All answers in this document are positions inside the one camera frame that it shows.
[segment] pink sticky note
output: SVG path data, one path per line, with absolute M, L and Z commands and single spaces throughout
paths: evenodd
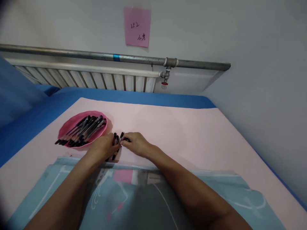
M 151 10 L 125 7 L 126 45 L 148 47 Z

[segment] pink sheet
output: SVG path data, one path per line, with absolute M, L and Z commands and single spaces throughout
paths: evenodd
M 264 194 L 286 228 L 303 229 L 307 225 L 305 210 L 219 109 L 174 108 L 85 98 L 80 98 L 0 168 L 6 218 L 12 215 L 57 156 L 86 153 L 87 147 L 69 149 L 54 142 L 68 119 L 91 110 L 100 111 L 109 118 L 106 133 L 141 132 L 149 142 L 158 145 L 188 169 L 235 171 L 252 189 Z M 126 148 L 120 150 L 117 159 L 119 164 L 152 165 Z M 22 173 L 16 174 L 16 167 Z

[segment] white radiator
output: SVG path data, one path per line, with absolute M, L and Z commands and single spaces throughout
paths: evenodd
M 34 84 L 99 88 L 136 92 L 154 91 L 160 72 L 69 63 L 6 59 Z

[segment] pink plate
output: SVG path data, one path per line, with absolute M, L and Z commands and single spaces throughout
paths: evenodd
M 95 116 L 95 117 L 99 117 L 100 115 L 102 116 L 103 119 L 106 119 L 106 125 L 101 128 L 100 130 L 98 130 L 97 132 L 95 132 L 91 138 L 89 139 L 89 142 L 83 146 L 79 146 L 79 147 L 70 147 L 68 145 L 68 143 L 65 145 L 66 147 L 69 148 L 73 148 L 73 149 L 77 149 L 77 148 L 81 148 L 87 145 L 90 145 L 94 140 L 96 140 L 98 137 L 102 136 L 103 132 L 106 130 L 107 126 L 108 126 L 108 119 L 106 117 L 106 115 L 104 115 L 102 112 L 98 112 L 98 111 L 87 111 L 87 112 L 83 112 L 83 113 L 79 113 L 75 116 L 73 116 L 71 119 L 69 119 L 68 121 L 66 121 L 64 123 L 64 125 L 62 126 L 62 128 L 59 131 L 59 135 L 58 135 L 58 139 L 60 139 L 62 136 L 64 136 L 68 131 L 70 131 L 79 121 L 81 121 L 84 117 L 86 116 Z

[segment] white wall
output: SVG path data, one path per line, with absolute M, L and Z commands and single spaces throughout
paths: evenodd
M 124 6 L 152 9 L 148 49 L 125 45 Z M 230 62 L 205 91 L 213 71 L 175 68 L 155 92 L 208 96 L 307 203 L 306 9 L 305 0 L 20 0 L 0 42 Z

